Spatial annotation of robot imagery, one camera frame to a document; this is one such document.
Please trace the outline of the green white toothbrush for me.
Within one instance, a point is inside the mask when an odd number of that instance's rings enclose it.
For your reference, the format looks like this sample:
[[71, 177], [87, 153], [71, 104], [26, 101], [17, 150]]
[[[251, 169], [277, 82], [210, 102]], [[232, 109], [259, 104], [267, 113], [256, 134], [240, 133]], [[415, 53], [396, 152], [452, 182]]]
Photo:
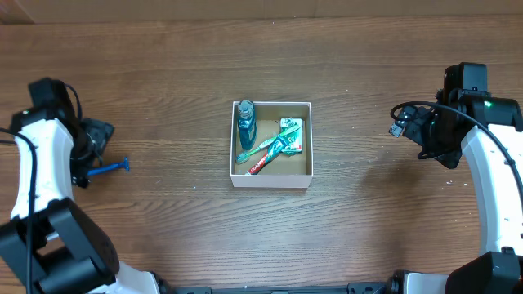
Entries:
[[297, 124], [295, 125], [292, 125], [291, 127], [289, 127], [288, 129], [286, 129], [285, 131], [282, 131], [280, 134], [278, 134], [277, 136], [274, 136], [270, 139], [267, 139], [265, 141], [263, 141], [261, 144], [259, 144], [258, 147], [256, 147], [255, 149], [253, 150], [250, 150], [250, 151], [245, 151], [243, 153], [241, 153], [240, 155], [238, 155], [235, 159], [235, 161], [238, 163], [238, 164], [241, 164], [241, 163], [245, 163], [247, 162], [250, 157], [252, 155], [254, 155], [255, 153], [265, 149], [265, 148], [268, 148], [275, 140], [277, 137], [281, 136], [281, 137], [286, 137], [290, 134], [292, 134], [293, 132], [295, 131], [298, 131], [301, 127]]

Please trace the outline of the red green toothpaste tube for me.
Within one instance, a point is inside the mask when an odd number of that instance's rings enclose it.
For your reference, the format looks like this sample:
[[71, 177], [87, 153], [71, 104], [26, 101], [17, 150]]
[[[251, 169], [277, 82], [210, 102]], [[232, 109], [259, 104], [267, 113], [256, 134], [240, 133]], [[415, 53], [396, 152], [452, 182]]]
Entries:
[[272, 162], [275, 158], [279, 156], [283, 149], [288, 146], [288, 139], [285, 136], [277, 136], [275, 140], [269, 146], [266, 154], [261, 157], [261, 159], [252, 166], [247, 172], [247, 175], [256, 175], [258, 174], [263, 167]]

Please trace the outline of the green white soap bar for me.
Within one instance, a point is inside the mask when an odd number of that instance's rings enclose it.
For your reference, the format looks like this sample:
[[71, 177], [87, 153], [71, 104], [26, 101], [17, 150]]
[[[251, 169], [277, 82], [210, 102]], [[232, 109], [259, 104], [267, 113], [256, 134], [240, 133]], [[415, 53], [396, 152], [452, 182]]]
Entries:
[[298, 126], [298, 129], [287, 135], [289, 145], [282, 152], [287, 155], [300, 154], [303, 151], [303, 119], [302, 118], [281, 118], [280, 130], [287, 131], [289, 128]]

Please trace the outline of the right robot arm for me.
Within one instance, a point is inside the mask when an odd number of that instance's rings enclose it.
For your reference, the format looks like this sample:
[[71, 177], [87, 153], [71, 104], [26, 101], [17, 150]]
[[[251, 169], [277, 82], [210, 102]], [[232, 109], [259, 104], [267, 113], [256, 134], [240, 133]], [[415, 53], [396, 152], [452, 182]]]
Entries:
[[398, 270], [382, 293], [522, 291], [522, 112], [516, 100], [493, 96], [487, 78], [484, 64], [452, 65], [435, 101], [391, 109], [390, 134], [418, 144], [418, 159], [434, 159], [448, 169], [466, 159], [480, 249], [477, 258], [448, 275]]

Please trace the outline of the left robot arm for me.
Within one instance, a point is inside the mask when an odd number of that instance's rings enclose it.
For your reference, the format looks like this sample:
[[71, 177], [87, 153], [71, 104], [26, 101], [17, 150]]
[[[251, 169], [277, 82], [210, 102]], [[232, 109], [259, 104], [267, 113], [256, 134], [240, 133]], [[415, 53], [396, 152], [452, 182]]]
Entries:
[[114, 126], [83, 117], [78, 93], [58, 79], [28, 85], [32, 107], [11, 118], [5, 133], [19, 150], [20, 177], [11, 219], [1, 227], [1, 258], [28, 293], [153, 293], [171, 291], [157, 274], [118, 258], [107, 234], [75, 203], [73, 188], [92, 176], [130, 169], [104, 164]]

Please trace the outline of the blue mouthwash bottle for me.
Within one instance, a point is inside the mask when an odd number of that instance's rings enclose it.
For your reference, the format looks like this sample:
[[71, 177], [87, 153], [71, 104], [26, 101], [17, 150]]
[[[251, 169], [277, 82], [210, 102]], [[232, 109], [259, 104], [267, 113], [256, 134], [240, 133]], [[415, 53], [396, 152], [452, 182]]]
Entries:
[[256, 112], [252, 101], [242, 100], [239, 103], [237, 125], [242, 149], [252, 149], [257, 133]]

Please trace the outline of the blue disposable razor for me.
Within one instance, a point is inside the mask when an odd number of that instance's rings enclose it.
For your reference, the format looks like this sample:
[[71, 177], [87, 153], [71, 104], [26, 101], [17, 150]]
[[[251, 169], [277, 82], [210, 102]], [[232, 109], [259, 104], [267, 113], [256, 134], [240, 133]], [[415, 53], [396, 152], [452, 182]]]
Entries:
[[130, 171], [130, 165], [128, 161], [128, 157], [125, 157], [124, 160], [120, 163], [111, 163], [108, 165], [104, 165], [102, 167], [92, 168], [87, 172], [88, 176], [98, 176], [107, 172], [111, 172], [117, 169], [124, 169], [126, 172]]

